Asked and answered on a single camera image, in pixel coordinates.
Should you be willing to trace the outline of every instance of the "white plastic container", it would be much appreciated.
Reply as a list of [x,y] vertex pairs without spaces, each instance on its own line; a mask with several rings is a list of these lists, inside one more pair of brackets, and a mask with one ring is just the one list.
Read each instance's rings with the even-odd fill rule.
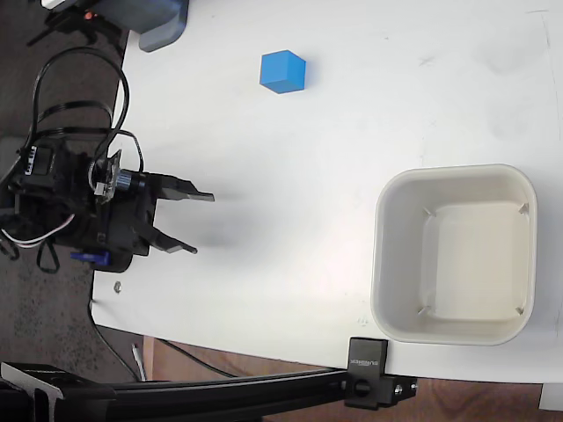
[[534,303],[536,234],[536,193],[514,167],[399,174],[377,203],[377,324],[405,342],[512,339]]

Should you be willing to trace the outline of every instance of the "wooden floor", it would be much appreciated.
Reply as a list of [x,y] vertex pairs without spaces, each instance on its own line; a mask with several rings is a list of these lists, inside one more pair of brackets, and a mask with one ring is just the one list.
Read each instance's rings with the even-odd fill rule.
[[[207,363],[235,375],[269,375],[313,369],[281,360],[268,360],[177,344]],[[153,380],[207,381],[220,375],[197,365],[153,338],[144,340],[147,373]],[[342,402],[268,416],[267,421],[563,421],[563,412],[537,408],[541,385],[420,380],[417,397],[390,409],[348,409]]]

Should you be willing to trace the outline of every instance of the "white tabletop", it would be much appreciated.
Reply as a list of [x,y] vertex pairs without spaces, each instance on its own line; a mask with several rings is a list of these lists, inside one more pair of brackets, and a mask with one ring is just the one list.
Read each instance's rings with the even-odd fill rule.
[[[146,171],[216,202],[158,203],[155,225],[200,253],[97,273],[98,324],[346,367],[351,336],[384,338],[370,310],[383,186],[412,168],[505,163],[538,196],[530,322],[503,346],[392,343],[386,369],[563,382],[562,2],[192,0],[179,41],[150,54],[137,41],[124,128]],[[307,61],[304,91],[259,85],[260,57],[283,49]]]

